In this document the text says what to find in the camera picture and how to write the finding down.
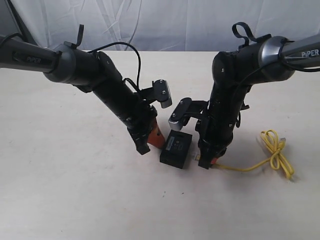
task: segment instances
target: label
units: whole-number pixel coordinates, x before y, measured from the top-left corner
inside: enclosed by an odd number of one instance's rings
[[[168,145],[166,146],[165,150],[170,151],[172,144],[174,143],[175,137],[171,136],[169,141],[168,141]]]

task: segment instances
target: white backdrop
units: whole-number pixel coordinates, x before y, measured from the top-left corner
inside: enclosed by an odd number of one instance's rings
[[[81,49],[125,41],[144,51],[231,51],[231,27],[246,22],[256,36],[299,40],[319,33],[318,0],[12,0],[36,42],[75,42]]]

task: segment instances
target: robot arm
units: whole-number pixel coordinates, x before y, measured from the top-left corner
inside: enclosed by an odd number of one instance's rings
[[[43,72],[52,82],[74,85],[84,93],[93,92],[126,125],[140,154],[150,151],[147,143],[161,148],[165,138],[157,125],[157,110],[150,104],[158,101],[162,108],[172,104],[167,82],[157,80],[152,87],[139,89],[131,79],[122,78],[110,57],[98,51],[100,48],[90,52],[77,49],[83,31],[84,26],[80,25],[76,44],[64,42],[53,50],[11,39],[13,35],[0,35],[0,68]],[[130,47],[140,63],[138,51]]]
[[[240,35],[237,26],[242,26],[247,36]],[[210,100],[184,98],[168,120],[171,128],[179,131],[190,117],[198,119],[198,165],[206,169],[225,154],[232,142],[234,127],[240,126],[240,111],[249,108],[244,99],[252,85],[287,80],[296,70],[317,72],[319,69],[310,67],[320,66],[320,35],[296,42],[270,34],[254,38],[244,22],[236,23],[232,30],[245,44],[234,52],[221,51],[213,59]]]

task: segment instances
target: battery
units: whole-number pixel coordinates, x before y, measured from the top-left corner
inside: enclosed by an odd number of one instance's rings
[[[171,130],[160,154],[160,163],[183,169],[191,141],[191,134]]]

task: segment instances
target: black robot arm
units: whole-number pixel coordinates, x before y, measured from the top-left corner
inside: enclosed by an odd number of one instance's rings
[[[83,32],[84,26],[80,25],[76,44],[64,42],[53,50],[11,39],[14,35],[0,35],[0,68],[43,72],[52,82],[74,85],[84,93],[93,92],[126,125],[140,154],[150,151],[147,143],[161,148],[165,139],[157,125],[157,111],[150,104],[158,101],[162,108],[172,104],[167,82],[157,80],[152,87],[139,89],[131,79],[122,78],[104,52],[77,49]],[[137,92],[131,91],[126,82]]]
[[[242,26],[247,36],[240,35],[237,26]],[[179,131],[190,116],[198,119],[198,165],[206,169],[225,154],[232,142],[234,127],[240,126],[240,111],[249,108],[244,99],[252,85],[287,80],[296,70],[317,72],[319,69],[310,67],[320,66],[320,35],[296,42],[270,34],[255,38],[244,22],[234,24],[232,30],[245,43],[237,51],[221,51],[213,59],[210,100],[184,98],[168,120],[171,128]]]

